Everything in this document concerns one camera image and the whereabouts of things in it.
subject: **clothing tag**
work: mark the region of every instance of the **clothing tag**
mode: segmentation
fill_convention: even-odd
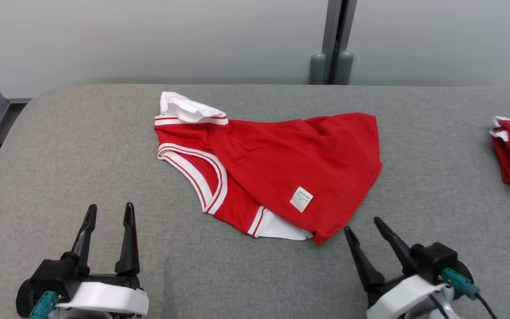
[[[313,197],[314,196],[312,196],[312,194],[310,194],[307,190],[299,187],[296,189],[296,192],[294,192],[290,203],[300,212],[304,212],[304,209],[308,206]]]

